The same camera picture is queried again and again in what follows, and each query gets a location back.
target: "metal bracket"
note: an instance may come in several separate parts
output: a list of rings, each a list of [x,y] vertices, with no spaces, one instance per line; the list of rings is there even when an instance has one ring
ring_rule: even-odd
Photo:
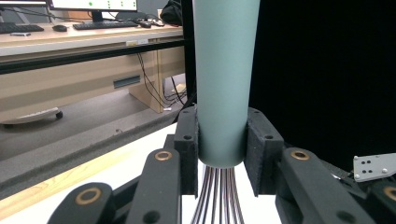
[[[396,153],[357,157],[353,159],[356,182],[364,182],[396,174]]]

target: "cable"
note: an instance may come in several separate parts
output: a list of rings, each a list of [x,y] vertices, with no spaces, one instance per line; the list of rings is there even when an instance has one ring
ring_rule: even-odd
[[[145,65],[144,65],[144,62],[143,62],[142,55],[141,55],[140,53],[138,53],[138,54],[137,54],[137,58],[139,59],[140,66],[142,67],[143,76],[144,76],[144,80],[145,80],[145,86],[146,86],[146,89],[147,89],[148,93],[160,104],[160,106],[162,106],[162,107],[164,107],[164,108],[166,108],[166,106],[164,106],[164,105],[167,105],[168,107],[174,105],[176,102],[173,102],[172,104],[169,104],[169,103],[166,103],[166,102],[161,98],[161,95],[158,93],[157,89],[155,89],[154,85],[152,85],[152,82],[149,80],[149,77],[146,75],[146,69],[145,69]],[[158,97],[159,97],[160,100],[157,99],[157,97],[155,97],[154,94],[149,90],[146,80],[148,80],[148,83],[150,84],[150,86],[152,87],[152,89],[155,90],[155,92],[157,93],[157,95],[158,95]]]
[[[193,104],[193,102],[196,101],[196,98],[197,98],[197,92],[195,91],[195,92],[191,95],[191,97],[190,97],[189,99],[187,99],[187,102],[183,105],[183,107],[181,107],[181,109],[178,111],[178,113],[177,113],[175,119],[172,121],[172,123],[176,123],[176,122],[177,122],[178,116],[180,115],[180,112],[181,112],[182,110],[184,110],[185,108],[191,106],[191,105]]]
[[[114,19],[116,19],[116,17],[115,17],[113,14],[111,14],[111,12],[108,12],[108,14],[109,14],[110,16],[114,17]]]
[[[18,7],[18,8],[19,8],[19,9],[22,9],[22,10],[32,11],[32,10],[29,10],[29,9],[26,9],[26,8],[22,8],[22,7]],[[80,19],[78,19],[78,18],[56,17],[56,16],[54,16],[54,15],[52,15],[52,14],[45,14],[45,13],[34,12],[34,11],[32,11],[32,12],[34,12],[34,13],[20,12],[20,11],[13,10],[13,9],[9,9],[9,8],[6,8],[6,7],[4,7],[3,10],[12,11],[12,12],[17,12],[17,13],[22,13],[22,14],[26,14],[26,15],[42,16],[42,17],[51,17],[51,18],[53,18],[53,19],[60,19],[60,20],[64,20],[64,21],[71,21],[71,20],[69,20],[69,19],[80,20]]]
[[[163,80],[163,97],[167,100],[167,101],[175,101],[177,99],[176,95],[179,94],[181,96],[181,98],[187,96],[187,92],[183,91],[183,92],[179,92],[179,93],[172,93],[170,95],[166,95],[165,94],[165,80]]]
[[[172,84],[174,85],[174,88],[175,88],[175,92],[176,92],[177,98],[184,105],[184,103],[181,101],[180,96],[178,95],[176,84],[175,84],[175,80],[172,77],[171,77],[171,79],[172,79]]]
[[[183,99],[183,98],[186,97],[186,96],[187,96],[187,93],[182,93],[182,94],[180,95],[180,100],[175,99],[175,102],[176,102],[178,105],[183,106],[183,105],[184,105],[184,102],[183,102],[181,99]]]

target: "desk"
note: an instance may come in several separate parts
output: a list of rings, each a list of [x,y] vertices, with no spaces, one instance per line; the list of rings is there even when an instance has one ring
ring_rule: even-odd
[[[39,25],[44,32],[0,35],[0,69],[2,63],[17,60],[114,49],[124,47],[126,41],[152,43],[182,37],[182,28],[172,26],[77,31],[72,23],[66,23],[68,32],[58,33],[51,29],[52,24]],[[144,52],[142,57],[147,75],[160,94],[163,78],[184,73],[182,47]],[[129,88],[137,99],[162,112],[163,108],[142,84],[137,56],[124,55],[0,75],[0,122],[116,91],[113,81],[130,76],[140,76],[140,83],[121,89]]]
[[[0,222],[15,224],[29,220],[30,223],[47,223],[62,199],[83,184],[105,182],[113,189],[118,188],[141,174],[147,155],[163,147],[166,135],[174,133],[175,129],[175,124],[168,126],[0,201]],[[235,168],[235,174],[245,223],[281,223],[275,197],[253,196],[243,164]],[[183,223],[190,223],[197,200],[193,196],[183,196],[182,200]]]

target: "gray platform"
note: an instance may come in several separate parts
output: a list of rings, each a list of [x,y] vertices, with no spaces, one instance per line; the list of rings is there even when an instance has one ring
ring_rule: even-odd
[[[0,200],[170,125],[181,107],[157,114],[125,90],[60,107],[62,119],[0,127]]]

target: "computer mouse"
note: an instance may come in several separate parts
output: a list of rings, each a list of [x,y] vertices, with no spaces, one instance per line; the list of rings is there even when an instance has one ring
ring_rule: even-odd
[[[54,25],[52,26],[52,30],[56,32],[67,32],[67,27],[63,25]]]
[[[141,21],[138,24],[142,28],[151,28],[151,22],[149,22],[149,21]]]

